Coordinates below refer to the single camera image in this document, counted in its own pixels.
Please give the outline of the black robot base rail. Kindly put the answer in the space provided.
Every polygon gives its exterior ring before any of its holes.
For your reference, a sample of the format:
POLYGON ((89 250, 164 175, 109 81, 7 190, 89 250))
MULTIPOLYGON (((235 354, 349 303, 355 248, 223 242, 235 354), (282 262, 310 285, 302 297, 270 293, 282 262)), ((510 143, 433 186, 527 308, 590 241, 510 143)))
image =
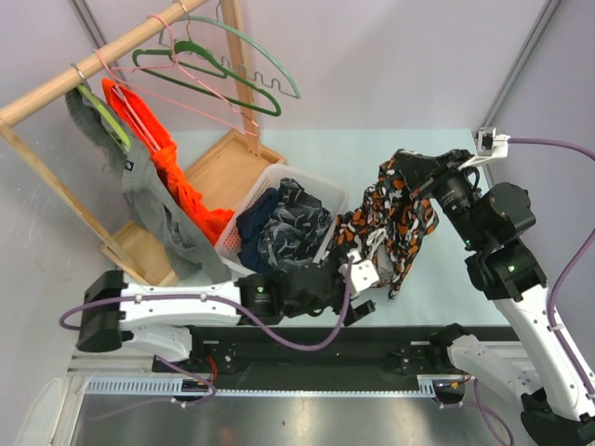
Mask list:
POLYGON ((285 347, 257 327, 193 328, 191 356, 176 365, 214 373, 218 389, 254 391, 382 392, 414 390, 421 375, 467 374, 434 344, 438 326, 348 327, 314 352, 285 347))

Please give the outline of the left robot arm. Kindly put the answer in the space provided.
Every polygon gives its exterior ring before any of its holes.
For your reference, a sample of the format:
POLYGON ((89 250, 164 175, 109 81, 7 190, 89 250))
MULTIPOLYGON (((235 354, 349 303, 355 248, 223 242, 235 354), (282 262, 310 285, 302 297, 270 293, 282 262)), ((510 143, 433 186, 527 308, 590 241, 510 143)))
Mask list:
POLYGON ((357 308, 351 301, 378 281, 369 260, 328 260, 206 286, 127 283, 121 271, 110 270, 85 291, 76 347, 104 353, 128 344, 192 372, 205 360, 193 327, 253 324, 269 330, 285 318, 316 317, 331 308, 342 328, 374 311, 372 301, 357 308))

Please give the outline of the orange camouflage patterned shorts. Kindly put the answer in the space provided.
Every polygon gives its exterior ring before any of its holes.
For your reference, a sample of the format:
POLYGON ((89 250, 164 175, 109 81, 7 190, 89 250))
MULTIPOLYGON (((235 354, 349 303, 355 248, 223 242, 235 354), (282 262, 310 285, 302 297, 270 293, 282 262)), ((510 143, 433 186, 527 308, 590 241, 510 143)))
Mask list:
POLYGON ((378 168, 377 181, 363 193, 359 207, 337 216, 325 248, 328 256, 340 245, 356 249, 377 269, 377 288, 397 297, 426 236, 439 218, 428 199, 411 199, 395 157, 378 168))

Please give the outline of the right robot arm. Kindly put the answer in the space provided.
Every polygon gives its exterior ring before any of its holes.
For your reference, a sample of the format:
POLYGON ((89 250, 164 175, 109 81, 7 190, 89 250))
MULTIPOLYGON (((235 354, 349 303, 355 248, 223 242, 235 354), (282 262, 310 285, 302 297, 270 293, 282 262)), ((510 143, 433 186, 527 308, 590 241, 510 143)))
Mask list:
POLYGON ((471 255, 473 286, 505 316, 534 366, 526 372, 491 351, 461 326, 436 334, 430 365, 440 373, 470 373, 512 402, 522 425, 538 445, 589 445, 594 441, 594 376, 555 315, 553 295, 522 234, 536 217, 526 190, 508 182, 485 194, 468 172, 504 159, 506 148, 449 151, 426 156, 400 150, 397 167, 413 199, 432 198, 442 208, 471 255))

